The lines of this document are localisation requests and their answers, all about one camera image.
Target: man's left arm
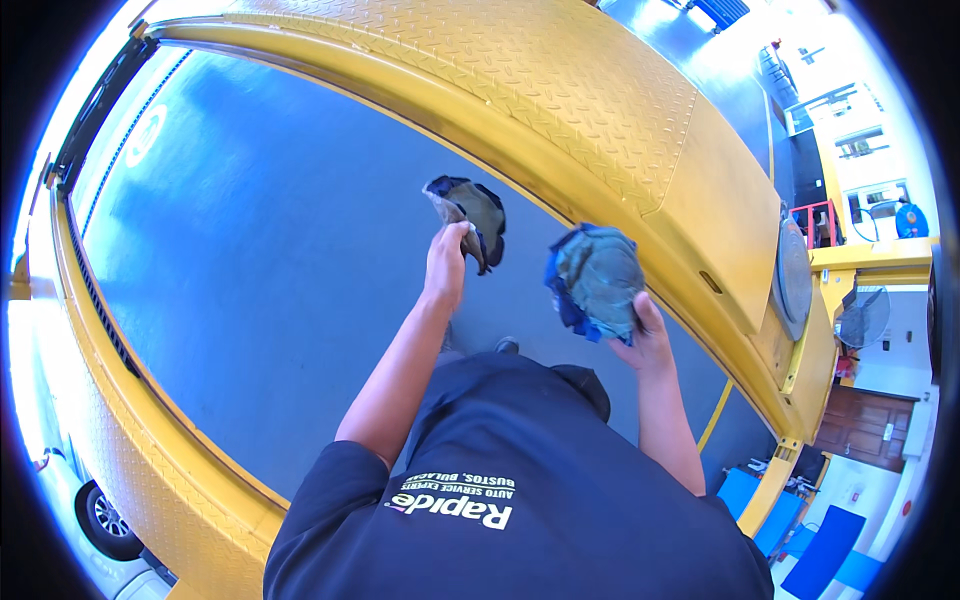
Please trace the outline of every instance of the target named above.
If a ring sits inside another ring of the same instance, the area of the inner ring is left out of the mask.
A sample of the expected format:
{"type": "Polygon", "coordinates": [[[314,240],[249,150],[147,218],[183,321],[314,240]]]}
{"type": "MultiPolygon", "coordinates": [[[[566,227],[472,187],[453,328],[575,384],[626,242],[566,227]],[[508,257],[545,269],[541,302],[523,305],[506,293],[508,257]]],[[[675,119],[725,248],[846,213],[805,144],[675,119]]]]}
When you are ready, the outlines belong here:
{"type": "Polygon", "coordinates": [[[430,244],[423,292],[340,421],[336,441],[357,442],[393,468],[406,442],[437,362],[444,332],[464,291],[461,222],[441,229],[430,244]]]}

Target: shoe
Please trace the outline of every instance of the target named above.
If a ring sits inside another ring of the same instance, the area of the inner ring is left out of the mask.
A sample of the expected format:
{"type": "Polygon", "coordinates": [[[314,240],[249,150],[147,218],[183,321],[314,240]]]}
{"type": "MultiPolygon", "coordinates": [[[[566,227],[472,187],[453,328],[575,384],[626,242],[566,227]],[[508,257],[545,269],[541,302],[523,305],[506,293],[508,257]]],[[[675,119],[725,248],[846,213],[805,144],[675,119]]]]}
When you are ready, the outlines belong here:
{"type": "Polygon", "coordinates": [[[440,344],[440,353],[454,352],[453,349],[453,325],[447,322],[446,331],[444,331],[444,341],[440,344]]]}
{"type": "Polygon", "coordinates": [[[512,338],[509,335],[505,338],[501,338],[499,342],[496,343],[496,346],[493,347],[494,352],[499,352],[500,354],[520,354],[520,344],[516,338],[512,338]]]}

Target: white car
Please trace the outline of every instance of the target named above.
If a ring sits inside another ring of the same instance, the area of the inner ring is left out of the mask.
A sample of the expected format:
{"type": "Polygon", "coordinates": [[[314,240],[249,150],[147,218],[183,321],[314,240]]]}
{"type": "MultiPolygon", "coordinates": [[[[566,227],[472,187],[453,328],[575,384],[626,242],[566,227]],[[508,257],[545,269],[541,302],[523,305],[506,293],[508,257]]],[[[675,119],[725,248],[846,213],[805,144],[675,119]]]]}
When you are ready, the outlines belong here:
{"type": "Polygon", "coordinates": [[[170,585],[140,558],[143,544],[96,482],[82,482],[55,448],[34,465],[64,540],[97,589],[108,600],[165,598],[170,585]]]}

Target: man's right arm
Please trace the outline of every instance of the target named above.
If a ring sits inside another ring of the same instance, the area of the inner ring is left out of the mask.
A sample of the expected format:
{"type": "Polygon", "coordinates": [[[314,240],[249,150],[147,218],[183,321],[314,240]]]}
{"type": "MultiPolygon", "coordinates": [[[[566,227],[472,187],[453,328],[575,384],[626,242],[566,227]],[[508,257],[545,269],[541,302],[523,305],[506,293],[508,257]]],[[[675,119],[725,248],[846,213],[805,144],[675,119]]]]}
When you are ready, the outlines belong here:
{"type": "Polygon", "coordinates": [[[636,372],[640,451],[657,461],[691,493],[706,495],[704,468],[686,420],[677,365],[663,316],[646,292],[636,295],[634,310],[644,331],[634,331],[634,344],[629,348],[619,340],[610,341],[610,345],[636,372]]]}

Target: rapide logo text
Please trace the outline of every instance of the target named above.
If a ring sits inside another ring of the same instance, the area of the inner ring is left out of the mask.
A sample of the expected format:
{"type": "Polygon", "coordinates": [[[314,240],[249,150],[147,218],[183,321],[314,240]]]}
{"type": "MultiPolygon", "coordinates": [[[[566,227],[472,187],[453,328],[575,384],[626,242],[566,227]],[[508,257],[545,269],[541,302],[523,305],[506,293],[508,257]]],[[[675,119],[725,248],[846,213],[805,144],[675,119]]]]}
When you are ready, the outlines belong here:
{"type": "Polygon", "coordinates": [[[504,506],[501,509],[490,502],[475,502],[465,495],[459,498],[443,498],[434,497],[429,493],[422,493],[417,497],[409,493],[398,493],[384,505],[405,515],[412,515],[414,511],[424,510],[437,515],[480,519],[484,527],[490,529],[505,528],[507,521],[510,520],[510,513],[514,511],[512,506],[504,506]]]}

